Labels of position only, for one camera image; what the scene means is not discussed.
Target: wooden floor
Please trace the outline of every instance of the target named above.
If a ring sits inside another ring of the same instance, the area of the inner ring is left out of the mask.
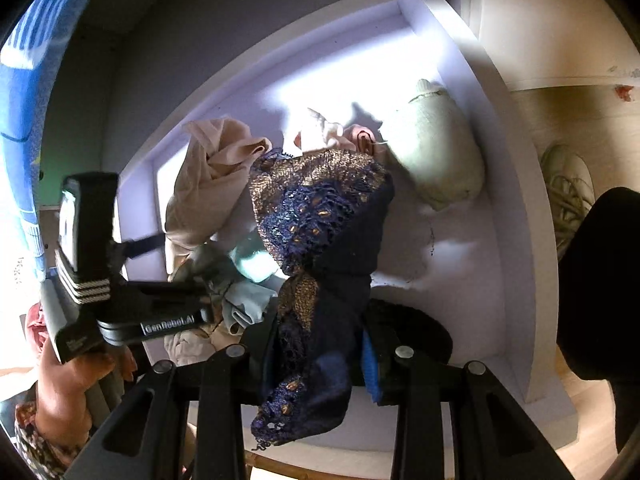
[[[578,152],[590,168],[596,197],[625,186],[640,191],[640,91],[611,86],[513,92],[541,155],[552,142]],[[558,451],[577,480],[597,480],[616,457],[614,405],[606,381],[581,381],[560,352],[556,368],[579,417],[578,440]]]

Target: red fabric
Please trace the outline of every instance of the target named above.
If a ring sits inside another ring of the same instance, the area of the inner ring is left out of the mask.
[[[46,343],[49,333],[44,323],[44,313],[40,302],[31,306],[24,320],[24,333],[27,343],[36,356],[42,353],[42,347]]]

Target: shoelace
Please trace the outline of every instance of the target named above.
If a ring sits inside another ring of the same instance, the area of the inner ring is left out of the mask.
[[[560,189],[554,187],[557,180],[562,180],[568,184],[568,191],[562,190],[564,186],[560,186]],[[570,240],[574,237],[580,222],[584,220],[585,216],[593,206],[593,203],[585,199],[578,188],[575,185],[575,181],[564,176],[563,174],[556,174],[551,178],[549,184],[546,185],[546,190],[549,196],[549,202],[557,205],[561,208],[559,216],[554,216],[554,228],[556,231],[556,239],[558,245],[564,240]],[[580,222],[573,222],[574,219],[578,219]]]

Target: red stain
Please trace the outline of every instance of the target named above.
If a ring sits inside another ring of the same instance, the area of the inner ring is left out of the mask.
[[[623,101],[630,103],[632,99],[629,92],[631,92],[634,88],[635,87],[630,85],[617,85],[615,88],[616,95]]]

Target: navy blue lace garment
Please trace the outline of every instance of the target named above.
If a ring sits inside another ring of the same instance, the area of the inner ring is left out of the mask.
[[[252,167],[258,232],[290,278],[278,295],[278,385],[258,410],[259,449],[338,426],[394,189],[372,157],[272,150]]]

